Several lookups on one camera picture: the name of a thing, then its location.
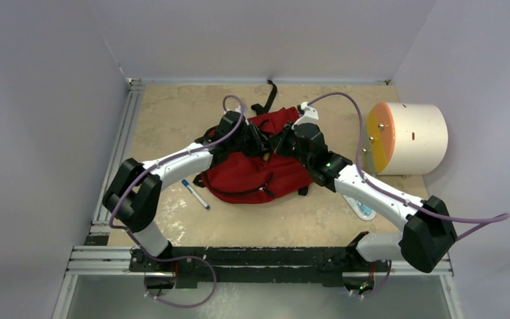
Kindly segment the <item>red backpack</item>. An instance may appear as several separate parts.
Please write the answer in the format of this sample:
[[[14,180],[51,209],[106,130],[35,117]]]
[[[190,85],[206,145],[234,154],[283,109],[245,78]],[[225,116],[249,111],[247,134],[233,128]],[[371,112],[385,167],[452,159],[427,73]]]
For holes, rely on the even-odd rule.
[[[198,174],[193,180],[194,185],[208,189],[221,201],[231,204],[268,203],[291,193],[307,195],[313,180],[306,168],[295,158],[274,153],[274,136],[299,117],[296,107],[271,111],[277,93],[277,86],[273,86],[265,105],[251,106],[256,115],[248,119],[266,135],[269,161],[263,160],[263,154],[249,158],[232,149],[235,137],[247,126],[243,124],[233,136],[216,147],[220,156],[226,150],[231,150],[231,153],[218,165]]]

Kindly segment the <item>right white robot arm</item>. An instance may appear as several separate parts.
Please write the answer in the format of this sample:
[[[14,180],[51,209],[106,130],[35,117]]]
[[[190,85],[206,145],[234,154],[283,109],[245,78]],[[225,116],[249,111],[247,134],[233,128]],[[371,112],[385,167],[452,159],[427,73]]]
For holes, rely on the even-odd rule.
[[[313,182],[352,197],[390,221],[395,233],[359,235],[346,253],[347,264],[363,270],[373,261],[406,261],[429,273],[458,239],[444,201],[399,191],[365,173],[348,158],[328,149],[316,124],[291,124],[270,139],[280,156],[297,159]]]

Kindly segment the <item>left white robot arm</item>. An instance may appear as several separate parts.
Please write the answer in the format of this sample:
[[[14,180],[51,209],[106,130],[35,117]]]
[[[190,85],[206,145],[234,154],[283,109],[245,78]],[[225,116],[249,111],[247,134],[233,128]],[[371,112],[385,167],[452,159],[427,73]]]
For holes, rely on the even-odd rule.
[[[230,154],[254,155],[269,147],[268,137],[240,112],[227,111],[220,122],[182,150],[138,162],[122,162],[102,198],[112,219],[122,223],[145,253],[145,262],[156,272],[171,265],[171,243],[155,224],[161,192],[186,177],[224,162]]]

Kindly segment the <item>light blue pencil case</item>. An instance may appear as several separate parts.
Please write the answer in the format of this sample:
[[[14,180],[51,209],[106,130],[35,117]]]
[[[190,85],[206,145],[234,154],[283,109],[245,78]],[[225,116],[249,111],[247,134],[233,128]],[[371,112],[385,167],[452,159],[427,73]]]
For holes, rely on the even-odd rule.
[[[369,206],[346,195],[344,195],[343,198],[349,204],[350,208],[355,212],[358,218],[364,221],[371,221],[376,217],[377,213]]]

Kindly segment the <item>white cylinder with coloured disc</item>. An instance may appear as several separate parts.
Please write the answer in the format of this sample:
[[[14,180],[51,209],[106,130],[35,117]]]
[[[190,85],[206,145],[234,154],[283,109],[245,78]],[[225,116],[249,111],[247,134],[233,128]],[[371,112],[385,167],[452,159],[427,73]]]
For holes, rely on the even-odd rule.
[[[448,147],[448,128],[432,104],[379,102],[365,120],[365,168],[373,175],[426,175]]]

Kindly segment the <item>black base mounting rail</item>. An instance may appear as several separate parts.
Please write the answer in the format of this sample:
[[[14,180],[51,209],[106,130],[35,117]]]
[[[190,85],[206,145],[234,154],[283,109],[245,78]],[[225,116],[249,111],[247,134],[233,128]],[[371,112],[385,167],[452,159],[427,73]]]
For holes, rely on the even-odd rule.
[[[174,274],[177,288],[200,282],[321,284],[371,288],[373,275],[387,270],[382,261],[367,262],[347,247],[172,247],[168,261],[131,250],[129,270]]]

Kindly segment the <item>aluminium frame rails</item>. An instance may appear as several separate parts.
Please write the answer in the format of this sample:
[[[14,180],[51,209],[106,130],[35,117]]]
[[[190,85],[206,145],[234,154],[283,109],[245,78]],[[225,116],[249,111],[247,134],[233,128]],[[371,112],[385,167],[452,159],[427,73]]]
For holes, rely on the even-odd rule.
[[[344,287],[363,300],[380,291],[374,275],[389,276],[395,264],[431,273],[458,241],[454,219],[445,203],[401,192],[365,173],[359,159],[349,160],[325,144],[313,102],[296,107],[297,120],[266,137],[246,121],[245,107],[226,111],[214,129],[213,143],[198,141],[185,149],[142,164],[123,162],[103,198],[104,207],[120,216],[135,247],[74,247],[55,318],[65,318],[77,279],[94,261],[98,274],[106,265],[118,274],[140,274],[145,296],[160,301],[164,278],[175,288],[195,288],[200,282],[310,283]],[[362,232],[345,247],[173,247],[155,226],[153,214],[161,192],[192,173],[215,167],[240,142],[250,142],[257,154],[273,153],[295,159],[321,187],[362,201],[396,226],[397,232]]]

